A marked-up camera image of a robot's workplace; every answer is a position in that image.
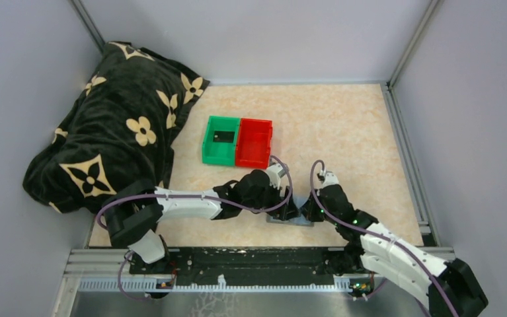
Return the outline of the grey leather card holder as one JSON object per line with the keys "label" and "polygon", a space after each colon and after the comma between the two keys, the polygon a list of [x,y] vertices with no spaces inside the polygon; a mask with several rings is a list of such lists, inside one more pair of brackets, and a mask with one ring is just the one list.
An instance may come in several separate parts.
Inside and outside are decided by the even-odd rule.
{"label": "grey leather card holder", "polygon": [[305,196],[294,195],[283,207],[279,208],[277,211],[267,213],[266,222],[280,225],[313,227],[314,224],[301,212],[301,208],[307,201],[308,198]]}

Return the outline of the grey credit card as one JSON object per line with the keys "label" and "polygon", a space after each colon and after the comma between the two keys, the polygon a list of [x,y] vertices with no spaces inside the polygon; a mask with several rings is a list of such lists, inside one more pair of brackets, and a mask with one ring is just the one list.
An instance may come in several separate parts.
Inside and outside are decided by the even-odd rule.
{"label": "grey credit card", "polygon": [[214,131],[214,143],[234,143],[234,131]]}

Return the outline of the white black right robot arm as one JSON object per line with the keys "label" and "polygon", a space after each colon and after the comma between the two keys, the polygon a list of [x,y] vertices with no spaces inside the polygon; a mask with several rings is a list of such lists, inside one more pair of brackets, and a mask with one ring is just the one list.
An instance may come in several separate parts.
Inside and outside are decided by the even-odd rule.
{"label": "white black right robot arm", "polygon": [[403,240],[377,218],[356,209],[339,184],[311,188],[309,220],[328,221],[347,241],[353,272],[378,273],[416,299],[429,316],[479,316],[489,301],[471,267],[444,260]]}

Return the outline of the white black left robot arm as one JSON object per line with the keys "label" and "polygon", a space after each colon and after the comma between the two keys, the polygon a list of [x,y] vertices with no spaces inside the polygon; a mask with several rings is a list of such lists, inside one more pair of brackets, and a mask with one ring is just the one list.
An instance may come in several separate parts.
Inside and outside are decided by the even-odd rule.
{"label": "white black left robot arm", "polygon": [[157,223],[171,219],[200,218],[211,221],[237,217],[242,211],[266,213],[287,221],[299,215],[292,188],[282,188],[287,174],[279,166],[253,170],[240,180],[199,192],[154,187],[140,180],[107,200],[97,214],[97,223],[108,231],[115,248],[127,248],[155,273],[170,267],[171,255]]}

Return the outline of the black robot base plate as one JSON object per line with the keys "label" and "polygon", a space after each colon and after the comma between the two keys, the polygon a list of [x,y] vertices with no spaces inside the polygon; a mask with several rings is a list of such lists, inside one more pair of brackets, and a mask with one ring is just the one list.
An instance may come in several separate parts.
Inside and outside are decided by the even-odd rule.
{"label": "black robot base plate", "polygon": [[154,264],[138,255],[130,260],[131,274],[168,275],[177,286],[215,285],[220,276],[229,286],[319,286],[332,285],[336,276],[367,272],[343,247],[180,247]]}

